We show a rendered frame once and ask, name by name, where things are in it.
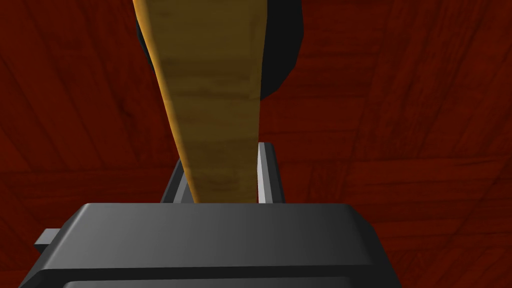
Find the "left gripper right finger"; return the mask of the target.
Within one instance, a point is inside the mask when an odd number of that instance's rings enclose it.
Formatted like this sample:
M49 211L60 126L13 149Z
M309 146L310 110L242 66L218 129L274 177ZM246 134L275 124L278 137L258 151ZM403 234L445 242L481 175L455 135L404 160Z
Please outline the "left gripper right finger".
M258 143L257 187L260 204L286 202L275 149L270 142Z

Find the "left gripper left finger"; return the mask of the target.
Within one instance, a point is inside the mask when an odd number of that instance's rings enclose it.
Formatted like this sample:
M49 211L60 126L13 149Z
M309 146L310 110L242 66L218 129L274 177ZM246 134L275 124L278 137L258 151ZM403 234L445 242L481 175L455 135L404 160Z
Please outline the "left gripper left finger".
M181 160L178 159L163 193L161 203L194 203Z

